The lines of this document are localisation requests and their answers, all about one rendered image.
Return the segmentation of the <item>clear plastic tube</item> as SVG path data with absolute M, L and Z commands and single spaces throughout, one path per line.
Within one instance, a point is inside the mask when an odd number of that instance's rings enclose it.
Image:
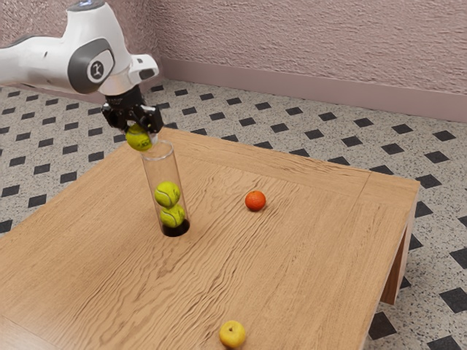
M 170 141 L 159 139 L 149 150 L 142 153 L 142 161 L 155 208 L 155 218 L 158 220 L 162 234 L 171 238 L 186 234 L 190 229 L 190 221 L 173 144 Z M 159 214 L 162 206 L 156 203 L 154 199 L 155 188 L 164 181 L 174 182 L 181 191 L 178 204 L 185 210 L 185 220 L 176 228 L 169 228 L 161 223 Z

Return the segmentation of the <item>orange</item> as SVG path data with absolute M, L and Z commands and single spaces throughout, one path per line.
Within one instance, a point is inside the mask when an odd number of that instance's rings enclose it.
M 247 193 L 244 203 L 250 211 L 260 211 L 266 205 L 266 196 L 259 190 L 253 190 Z

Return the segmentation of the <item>yellow apple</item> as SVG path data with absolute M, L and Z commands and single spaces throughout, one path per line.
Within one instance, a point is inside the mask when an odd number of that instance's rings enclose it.
M 238 321 L 227 321 L 219 329 L 219 339 L 220 342 L 228 348 L 238 348 L 245 342 L 245 328 Z

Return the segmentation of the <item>yellow-green tennis ball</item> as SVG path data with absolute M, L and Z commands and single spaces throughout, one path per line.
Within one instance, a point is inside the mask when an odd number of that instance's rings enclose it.
M 171 208 L 178 204 L 180 197 L 180 188 L 177 184 L 170 181 L 159 183 L 154 191 L 154 199 L 156 203 L 164 208 Z
M 179 204 L 170 208 L 162 207 L 159 214 L 161 223 L 168 228 L 177 228 L 185 220 L 185 210 Z
M 133 124 L 126 131 L 126 141 L 132 149 L 139 152 L 145 152 L 153 145 L 146 130 L 138 124 Z

